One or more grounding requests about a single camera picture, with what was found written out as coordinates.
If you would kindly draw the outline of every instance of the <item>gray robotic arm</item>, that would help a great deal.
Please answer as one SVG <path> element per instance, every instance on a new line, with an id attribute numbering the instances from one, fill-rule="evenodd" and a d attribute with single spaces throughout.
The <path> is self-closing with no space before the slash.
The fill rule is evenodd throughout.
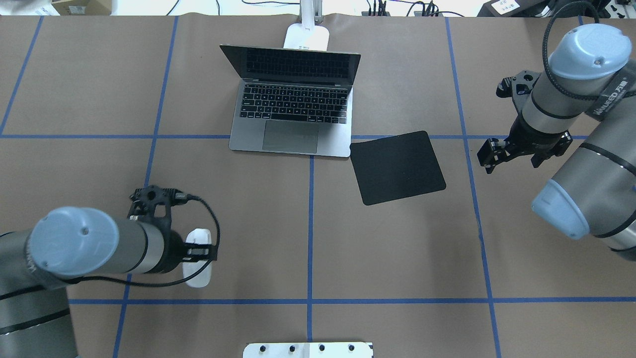
<path id="1" fill-rule="evenodd" d="M 588 6 L 571 3 L 573 6 Z M 512 97 L 518 116 L 509 136 L 490 138 L 480 164 L 495 166 L 533 155 L 536 168 L 563 155 L 572 142 L 569 127 L 585 112 L 600 121 L 587 140 L 548 181 L 532 209 L 567 236 L 592 234 L 625 259 L 636 261 L 636 61 L 621 31 L 588 24 L 568 32 L 549 60 L 544 37 L 544 72 L 523 71 L 497 89 Z"/>
<path id="2" fill-rule="evenodd" d="M 216 260 L 219 225 L 207 203 L 176 189 L 137 189 L 128 219 L 92 208 L 51 211 L 33 230 L 0 236 L 0 357 L 78 356 L 65 286 L 107 280 L 143 287 L 185 282 Z M 215 244 L 185 243 L 170 229 L 171 208 L 200 201 L 217 227 Z M 165 216 L 155 209 L 165 207 Z M 99 273 L 166 273 L 181 262 L 206 260 L 189 277 L 170 283 L 135 283 Z"/>

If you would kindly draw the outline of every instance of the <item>table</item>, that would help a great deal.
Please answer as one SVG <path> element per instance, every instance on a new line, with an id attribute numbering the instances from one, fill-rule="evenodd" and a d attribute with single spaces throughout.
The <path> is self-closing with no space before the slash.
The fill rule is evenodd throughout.
<path id="1" fill-rule="evenodd" d="M 630 357 L 636 266 L 530 210 L 573 149 L 492 175 L 476 160 L 516 114 L 497 83 L 541 70 L 547 20 L 325 17 L 329 50 L 362 54 L 353 140 L 425 130 L 447 183 L 365 206 L 348 159 L 228 149 L 239 79 L 218 45 L 280 47 L 296 18 L 0 18 L 0 231 L 64 205 L 124 217 L 149 183 L 203 197 L 223 230 L 204 289 L 69 288 L 80 354 L 362 340 L 376 357 Z M 550 48 L 578 24 L 557 21 Z M 182 235 L 201 226 L 196 203 L 174 210 Z"/>

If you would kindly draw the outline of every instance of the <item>blue cap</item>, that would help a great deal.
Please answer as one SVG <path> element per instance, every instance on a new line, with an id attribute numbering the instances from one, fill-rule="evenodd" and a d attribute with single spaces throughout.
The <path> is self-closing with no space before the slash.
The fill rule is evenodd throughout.
<path id="1" fill-rule="evenodd" d="M 31 232 L 36 265 L 60 276 L 82 276 L 100 268 L 119 244 L 113 218 L 93 208 L 65 206 L 51 211 Z"/>
<path id="2" fill-rule="evenodd" d="M 578 240 L 590 233 L 590 225 L 579 206 L 552 179 L 532 201 L 532 211 L 572 239 Z"/>
<path id="3" fill-rule="evenodd" d="M 632 42 L 619 29 L 587 24 L 565 34 L 548 62 L 558 76 L 593 80 L 623 68 L 631 53 Z"/>

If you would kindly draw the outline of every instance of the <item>silver laptop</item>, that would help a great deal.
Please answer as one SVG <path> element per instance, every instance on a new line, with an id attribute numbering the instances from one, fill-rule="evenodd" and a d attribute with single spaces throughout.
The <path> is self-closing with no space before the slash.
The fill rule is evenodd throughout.
<path id="1" fill-rule="evenodd" d="M 241 77 L 230 149 L 348 157 L 359 54 L 221 45 Z"/>

